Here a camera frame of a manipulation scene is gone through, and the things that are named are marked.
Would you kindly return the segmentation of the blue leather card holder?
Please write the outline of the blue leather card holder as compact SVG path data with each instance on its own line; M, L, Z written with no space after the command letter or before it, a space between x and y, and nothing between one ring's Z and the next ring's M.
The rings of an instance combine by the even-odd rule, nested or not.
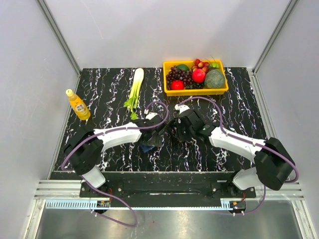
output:
M140 148L142 150L143 153L147 153L149 152L150 150L152 150L155 146L150 146L150 145L144 145L144 144L141 144L140 145Z

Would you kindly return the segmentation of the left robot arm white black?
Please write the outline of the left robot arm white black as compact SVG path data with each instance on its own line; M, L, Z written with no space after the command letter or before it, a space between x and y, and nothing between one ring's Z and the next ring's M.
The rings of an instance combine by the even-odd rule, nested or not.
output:
M137 119L109 129L83 126L69 139L63 153L75 173L91 185L92 193L102 197L108 191L108 184L97 167L101 153L126 143L139 143L149 148L159 147L164 127L162 118L156 113L148 114L145 119Z

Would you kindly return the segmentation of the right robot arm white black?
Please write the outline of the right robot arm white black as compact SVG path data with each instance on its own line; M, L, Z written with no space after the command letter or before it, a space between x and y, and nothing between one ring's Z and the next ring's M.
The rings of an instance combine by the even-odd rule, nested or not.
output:
M278 191L292 173L295 163L278 139L254 139L217 124L207 124L199 113L186 105L176 106L175 110L178 115L171 126L179 141L200 140L206 146L226 149L254 164L232 177L226 186L230 196L238 197L244 190L261 185Z

